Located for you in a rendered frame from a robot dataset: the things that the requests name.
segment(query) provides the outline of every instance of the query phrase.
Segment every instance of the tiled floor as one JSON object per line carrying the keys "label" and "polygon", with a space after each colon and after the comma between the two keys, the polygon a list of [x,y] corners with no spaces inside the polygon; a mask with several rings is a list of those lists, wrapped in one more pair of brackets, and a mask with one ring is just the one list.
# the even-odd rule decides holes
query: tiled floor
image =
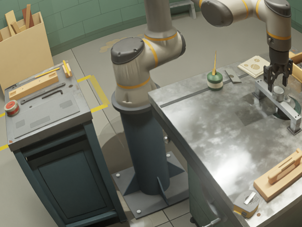
{"label": "tiled floor", "polygon": [[[200,13],[193,20],[188,15],[172,19],[173,25],[184,35],[187,50],[183,56],[151,71],[153,80],[160,86],[195,76],[213,68],[217,50],[217,68],[268,52],[265,23],[251,18],[229,27],[216,28],[208,24]],[[54,63],[68,60],[74,76],[80,79],[94,75],[108,99],[116,82],[111,64],[110,49],[100,51],[109,41],[123,37],[141,37],[146,25],[91,41],[53,57]],[[302,50],[302,34],[292,29],[292,45]],[[90,108],[98,102],[87,81],[80,88]],[[0,93],[0,106],[4,96]],[[121,117],[112,105],[94,112],[93,123],[110,173],[132,166]],[[0,147],[7,144],[5,117],[0,117]],[[166,145],[186,169],[186,161],[173,143]],[[189,202],[182,201],[163,211],[135,220],[120,195],[128,217],[127,224],[111,227],[193,227],[190,223]],[[4,227],[56,227],[45,207],[28,183],[24,173],[9,149],[0,151],[0,226]]]}

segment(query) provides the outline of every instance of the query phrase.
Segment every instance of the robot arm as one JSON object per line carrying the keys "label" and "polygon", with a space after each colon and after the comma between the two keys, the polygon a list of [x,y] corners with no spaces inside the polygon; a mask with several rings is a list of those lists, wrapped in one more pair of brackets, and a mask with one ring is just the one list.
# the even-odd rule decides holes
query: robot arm
{"label": "robot arm", "polygon": [[267,44],[271,64],[264,67],[264,80],[271,92],[278,75],[283,74],[283,85],[292,73],[291,6],[286,0],[193,0],[201,7],[207,22],[216,27],[229,26],[249,17],[266,23]]}

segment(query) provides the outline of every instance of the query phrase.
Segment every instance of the yellow floor marking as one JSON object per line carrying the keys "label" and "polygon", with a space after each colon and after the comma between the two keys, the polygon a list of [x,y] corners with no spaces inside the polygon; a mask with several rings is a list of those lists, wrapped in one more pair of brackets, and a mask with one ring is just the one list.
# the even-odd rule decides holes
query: yellow floor marking
{"label": "yellow floor marking", "polygon": [[4,149],[6,149],[6,148],[8,148],[9,147],[9,145],[8,144],[6,144],[6,145],[4,145],[4,146],[0,146],[0,151],[2,151],[2,150],[4,150]]}
{"label": "yellow floor marking", "polygon": [[110,104],[110,102],[109,102],[107,96],[105,95],[103,89],[99,85],[99,83],[98,83],[98,81],[97,81],[97,79],[95,78],[94,75],[92,75],[92,76],[91,75],[85,76],[85,77],[83,77],[81,79],[78,79],[77,82],[79,83],[79,82],[82,82],[82,81],[87,80],[87,79],[90,79],[90,81],[91,81],[91,83],[92,83],[95,91],[97,92],[100,100],[103,103],[102,105],[99,105],[97,107],[94,107],[94,108],[90,109],[90,111],[92,113],[94,113],[96,111],[99,111],[99,110],[102,110],[102,109],[105,109],[106,107],[108,107],[108,105]]}

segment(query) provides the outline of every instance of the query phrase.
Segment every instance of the wooden crate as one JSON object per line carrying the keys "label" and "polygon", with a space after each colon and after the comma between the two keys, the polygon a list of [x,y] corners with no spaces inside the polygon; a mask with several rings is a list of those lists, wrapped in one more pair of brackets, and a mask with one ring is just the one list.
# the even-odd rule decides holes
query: wooden crate
{"label": "wooden crate", "polygon": [[[0,85],[4,89],[53,66],[45,26],[41,12],[32,16],[33,27],[14,36],[9,28],[1,29]],[[17,22],[19,28],[24,19]]]}

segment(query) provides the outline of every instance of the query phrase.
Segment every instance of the yellow pencil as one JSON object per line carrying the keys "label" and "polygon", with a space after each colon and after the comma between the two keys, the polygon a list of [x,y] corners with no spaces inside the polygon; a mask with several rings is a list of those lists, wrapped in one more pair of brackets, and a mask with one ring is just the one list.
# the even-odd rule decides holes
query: yellow pencil
{"label": "yellow pencil", "polygon": [[46,74],[48,74],[48,73],[50,73],[50,72],[57,71],[57,70],[59,70],[59,69],[60,69],[60,68],[55,68],[55,69],[53,69],[53,70],[50,70],[50,71],[48,71],[48,72],[42,73],[42,74],[40,74],[40,75],[38,75],[38,76],[35,76],[35,78],[38,78],[38,77],[40,77],[40,76],[44,76],[44,75],[46,75]]}
{"label": "yellow pencil", "polygon": [[66,64],[65,60],[63,60],[63,63],[64,63],[64,66],[65,66],[65,69],[67,71],[68,76],[70,76],[70,72],[68,70],[68,67],[67,67],[67,64]]}

